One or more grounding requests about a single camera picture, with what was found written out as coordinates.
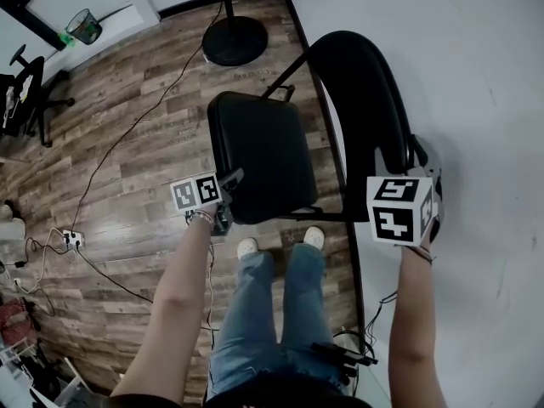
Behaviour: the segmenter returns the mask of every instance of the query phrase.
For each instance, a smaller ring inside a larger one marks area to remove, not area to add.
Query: floor lamp base
[[[268,33],[259,21],[247,17],[235,17],[234,20],[234,34],[225,18],[212,25],[202,39],[202,50],[214,64],[248,64],[263,54],[268,45]]]

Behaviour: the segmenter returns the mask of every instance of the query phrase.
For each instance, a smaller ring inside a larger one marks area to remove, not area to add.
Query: black chair backrest
[[[270,87],[278,88],[304,61],[331,96],[346,150],[347,218],[368,221],[366,178],[376,175],[375,149],[388,171],[406,173],[413,166],[411,131],[399,90],[380,50],[352,31],[323,36]]]

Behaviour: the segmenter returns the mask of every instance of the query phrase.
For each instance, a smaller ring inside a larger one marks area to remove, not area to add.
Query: black chair
[[[312,207],[317,189],[309,149],[298,110],[288,102],[294,87],[286,101],[269,98],[304,62],[325,85],[342,126],[347,177],[340,213]],[[219,181],[243,172],[228,190],[238,224],[271,218],[368,222],[361,201],[366,178],[376,175],[376,148],[391,174],[406,173],[414,164],[417,142],[393,74],[379,49],[351,31],[322,37],[261,97],[221,93],[209,105],[208,119]]]
[[[20,128],[26,125],[25,134],[29,136],[35,136],[36,132],[32,130],[34,124],[38,123],[40,130],[40,139],[42,145],[46,147],[52,146],[52,142],[45,141],[45,128],[43,123],[43,112],[57,105],[67,105],[69,107],[75,104],[74,99],[62,99],[49,101],[49,95],[53,91],[54,87],[62,80],[68,78],[66,71],[60,71],[53,79],[45,86],[42,86],[43,79],[43,66],[45,65],[45,59],[40,56],[35,58],[30,64],[22,57],[26,46],[23,45],[14,57],[9,62],[12,65],[14,62],[19,62],[23,66],[23,71],[17,76],[6,76],[0,74],[0,134],[8,136],[18,136]],[[28,76],[32,76],[30,88],[28,90],[27,98],[25,102],[19,102],[17,107],[12,111],[13,117],[6,121],[6,127],[3,126],[3,114],[6,110],[5,94],[10,86],[14,87],[14,97],[19,98],[23,83]]]

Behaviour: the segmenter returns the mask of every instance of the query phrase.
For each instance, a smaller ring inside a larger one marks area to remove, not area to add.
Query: black chair seat
[[[238,224],[258,224],[317,200],[314,169],[297,107],[224,92],[208,106],[219,179],[238,168],[244,179],[230,210]]]

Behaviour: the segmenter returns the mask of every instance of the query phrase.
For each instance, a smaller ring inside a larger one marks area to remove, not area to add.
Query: wooden floor
[[[265,24],[269,32],[266,53],[240,68],[208,64],[198,53],[164,101],[108,156],[75,227],[85,235],[83,252],[90,261],[148,298],[153,297],[168,254],[185,229],[184,218],[174,210],[169,183],[214,169],[208,103],[225,90],[262,93],[302,52],[283,0],[241,0],[235,10]],[[38,138],[0,143],[0,154],[31,161],[29,167],[0,167],[0,196],[20,206],[28,235],[45,242],[52,227],[70,226],[90,173],[115,140],[178,77],[217,11],[218,5],[212,5],[164,20],[72,71],[70,81],[53,96],[76,99],[76,105],[57,110],[50,121],[53,148],[43,148]],[[299,70],[289,83],[297,87],[292,101],[301,111],[311,149],[318,205],[338,209],[337,175],[308,68]],[[277,219],[256,226],[235,225],[226,238],[214,239],[213,326],[220,327],[235,288],[237,242],[253,236],[261,248],[276,256],[274,307],[277,330],[281,330],[282,274],[292,245],[302,240],[308,225]],[[346,228],[343,224],[320,226],[326,232],[324,293],[331,328],[356,326]],[[21,243],[1,246],[0,253],[8,264],[24,259]],[[138,351],[150,304],[117,288],[80,258],[74,263],[48,252],[45,268],[41,286],[56,310],[55,317],[39,312],[40,337],[49,357],[71,357],[89,383],[111,390]],[[26,267],[9,272],[29,289],[41,269],[42,254],[36,252]],[[14,286],[3,276],[0,285],[4,298],[15,295]],[[32,300],[48,307],[41,292]],[[210,351],[210,335],[202,331],[192,359],[187,402],[201,400]]]

